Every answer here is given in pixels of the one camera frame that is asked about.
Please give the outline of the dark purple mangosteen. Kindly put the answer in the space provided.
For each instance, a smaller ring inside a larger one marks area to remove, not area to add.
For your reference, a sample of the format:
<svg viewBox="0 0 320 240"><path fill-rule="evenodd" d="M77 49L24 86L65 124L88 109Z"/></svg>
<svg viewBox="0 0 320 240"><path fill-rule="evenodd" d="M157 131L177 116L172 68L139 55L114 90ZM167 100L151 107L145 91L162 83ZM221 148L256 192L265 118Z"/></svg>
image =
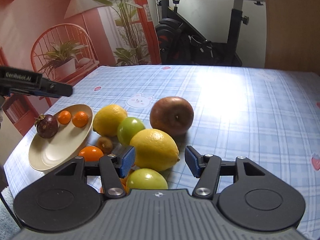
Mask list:
<svg viewBox="0 0 320 240"><path fill-rule="evenodd" d="M58 123L55 116L40 114L34 122L38 135L44 139L50 139L58 132Z"/></svg>

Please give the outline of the yellow green apple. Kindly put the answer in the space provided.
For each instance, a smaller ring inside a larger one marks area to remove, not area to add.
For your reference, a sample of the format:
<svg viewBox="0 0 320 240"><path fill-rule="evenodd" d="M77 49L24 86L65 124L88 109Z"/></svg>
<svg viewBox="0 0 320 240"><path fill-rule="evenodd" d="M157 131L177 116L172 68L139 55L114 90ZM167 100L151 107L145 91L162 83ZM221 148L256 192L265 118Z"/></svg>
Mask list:
<svg viewBox="0 0 320 240"><path fill-rule="evenodd" d="M126 181L127 189L140 190L167 190L165 178L155 170L140 168L132 172Z"/></svg>

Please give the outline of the yellow lemon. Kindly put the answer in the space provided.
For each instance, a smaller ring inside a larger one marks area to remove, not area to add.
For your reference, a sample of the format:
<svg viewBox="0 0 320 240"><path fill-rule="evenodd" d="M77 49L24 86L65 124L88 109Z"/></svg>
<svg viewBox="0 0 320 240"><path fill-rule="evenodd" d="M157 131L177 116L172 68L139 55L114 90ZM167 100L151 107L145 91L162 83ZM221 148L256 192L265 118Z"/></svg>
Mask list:
<svg viewBox="0 0 320 240"><path fill-rule="evenodd" d="M127 111L119 105L108 105L99 110L93 119L93 131L103 137L115 137L118 126L127 118Z"/></svg>
<svg viewBox="0 0 320 240"><path fill-rule="evenodd" d="M130 146L135 148L135 165L157 172L165 171L180 161L176 142L159 129L143 129L134 135Z"/></svg>

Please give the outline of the wooden door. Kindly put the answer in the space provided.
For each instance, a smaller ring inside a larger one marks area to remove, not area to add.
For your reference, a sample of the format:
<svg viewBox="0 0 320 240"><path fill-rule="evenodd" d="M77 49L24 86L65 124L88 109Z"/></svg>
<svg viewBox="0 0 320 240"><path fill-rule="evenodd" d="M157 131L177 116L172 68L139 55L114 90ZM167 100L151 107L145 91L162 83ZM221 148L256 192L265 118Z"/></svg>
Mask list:
<svg viewBox="0 0 320 240"><path fill-rule="evenodd" d="M265 68L319 74L319 0L266 0Z"/></svg>

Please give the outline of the brown kiwi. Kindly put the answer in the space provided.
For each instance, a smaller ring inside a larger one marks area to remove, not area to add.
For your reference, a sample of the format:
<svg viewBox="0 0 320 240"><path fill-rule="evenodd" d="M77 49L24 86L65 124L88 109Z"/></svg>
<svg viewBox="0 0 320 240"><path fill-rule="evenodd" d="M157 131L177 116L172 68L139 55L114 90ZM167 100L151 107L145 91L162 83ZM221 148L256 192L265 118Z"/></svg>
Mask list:
<svg viewBox="0 0 320 240"><path fill-rule="evenodd" d="M112 140L108 137L99 137L96 146L103 152L103 154L110 154L113 150Z"/></svg>

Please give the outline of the beige round plate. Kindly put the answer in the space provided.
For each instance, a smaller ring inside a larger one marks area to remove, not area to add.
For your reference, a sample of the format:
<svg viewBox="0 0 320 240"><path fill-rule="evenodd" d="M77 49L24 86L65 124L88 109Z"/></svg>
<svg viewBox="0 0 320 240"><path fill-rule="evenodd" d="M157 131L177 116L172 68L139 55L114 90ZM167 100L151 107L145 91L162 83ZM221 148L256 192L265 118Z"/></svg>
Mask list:
<svg viewBox="0 0 320 240"><path fill-rule="evenodd" d="M72 115L83 111L88 115L88 123L82 128L77 128L72 122L67 125L59 124L56 135L44 139L36 134L29 147L29 164L37 171L50 172L66 161L76 157L80 150L87 144L92 132L93 111L84 104L66 107Z"/></svg>

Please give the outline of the blue plaid tablecloth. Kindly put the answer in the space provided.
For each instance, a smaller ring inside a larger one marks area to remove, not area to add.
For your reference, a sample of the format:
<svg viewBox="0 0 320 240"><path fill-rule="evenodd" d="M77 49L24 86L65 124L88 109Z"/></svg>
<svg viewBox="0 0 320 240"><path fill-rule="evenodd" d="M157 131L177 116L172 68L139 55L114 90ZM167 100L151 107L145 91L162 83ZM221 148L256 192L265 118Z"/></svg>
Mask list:
<svg viewBox="0 0 320 240"><path fill-rule="evenodd" d="M217 239L319 239L319 170L312 163L319 158L319 76L314 73L241 67L102 66L77 83L72 96L61 97L47 112L84 103L96 113L115 103L150 128L151 107L170 95L189 100L195 111L185 139L176 139L181 156L185 145L191 144L202 153L227 160L236 155L250 157L292 185L306 201L298 227L301 234L255 237L222 228L221 233L214 229ZM43 175L27 160L35 133L35 128L27 133L4 167L14 197ZM128 206L129 213L138 207L151 211L163 198L169 204L166 196L152 196L145 205L137 200L134 207ZM101 228L99 233L110 231L110 237L102 239L169 239L171 233L175 233L173 239L210 239L209 233L201 236L191 229L192 215L183 221L179 215L178 220L170 218L168 222L156 211L142 218L121 215L118 225L103 216L103 222L111 227Z"/></svg>

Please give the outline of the red brown apple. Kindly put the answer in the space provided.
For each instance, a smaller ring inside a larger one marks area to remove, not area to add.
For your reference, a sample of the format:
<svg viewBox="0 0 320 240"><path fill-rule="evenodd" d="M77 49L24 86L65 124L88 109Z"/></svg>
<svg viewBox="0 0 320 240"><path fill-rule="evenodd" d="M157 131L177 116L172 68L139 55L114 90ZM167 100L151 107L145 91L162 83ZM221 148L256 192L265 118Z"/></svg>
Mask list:
<svg viewBox="0 0 320 240"><path fill-rule="evenodd" d="M191 104L178 96L158 100L150 112L150 125L171 137L184 135L192 126L194 110Z"/></svg>

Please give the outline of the small orange mandarin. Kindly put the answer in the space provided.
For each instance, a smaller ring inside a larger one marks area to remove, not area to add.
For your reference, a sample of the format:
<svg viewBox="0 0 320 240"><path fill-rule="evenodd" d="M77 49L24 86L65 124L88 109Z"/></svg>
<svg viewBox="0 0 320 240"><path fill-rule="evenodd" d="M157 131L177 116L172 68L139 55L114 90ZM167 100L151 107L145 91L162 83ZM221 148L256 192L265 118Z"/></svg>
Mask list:
<svg viewBox="0 0 320 240"><path fill-rule="evenodd" d="M85 127L88 123L88 115L84 111L76 112L72 117L72 123L77 128Z"/></svg>
<svg viewBox="0 0 320 240"><path fill-rule="evenodd" d="M57 117L57 120L62 125L67 125L71 121L72 115L69 111L61 111Z"/></svg>

